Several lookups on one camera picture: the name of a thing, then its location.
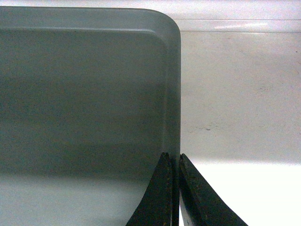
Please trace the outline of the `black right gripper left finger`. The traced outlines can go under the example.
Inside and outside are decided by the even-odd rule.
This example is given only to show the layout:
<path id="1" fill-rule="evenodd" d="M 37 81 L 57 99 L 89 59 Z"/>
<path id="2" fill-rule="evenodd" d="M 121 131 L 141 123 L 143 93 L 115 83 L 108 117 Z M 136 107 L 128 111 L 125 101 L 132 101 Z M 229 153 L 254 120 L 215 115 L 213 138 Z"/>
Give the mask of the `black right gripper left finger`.
<path id="1" fill-rule="evenodd" d="M 173 159 L 162 153 L 128 226 L 179 225 L 179 179 Z"/>

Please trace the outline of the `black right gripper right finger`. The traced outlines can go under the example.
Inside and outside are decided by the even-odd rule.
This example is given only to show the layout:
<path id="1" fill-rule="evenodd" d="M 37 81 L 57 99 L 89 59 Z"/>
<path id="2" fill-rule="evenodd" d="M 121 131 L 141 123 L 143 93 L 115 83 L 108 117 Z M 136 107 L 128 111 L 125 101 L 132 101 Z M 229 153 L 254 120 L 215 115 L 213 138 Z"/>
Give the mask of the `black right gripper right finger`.
<path id="1" fill-rule="evenodd" d="M 180 208 L 185 226 L 246 226 L 209 185 L 190 159 L 180 157 Z"/>

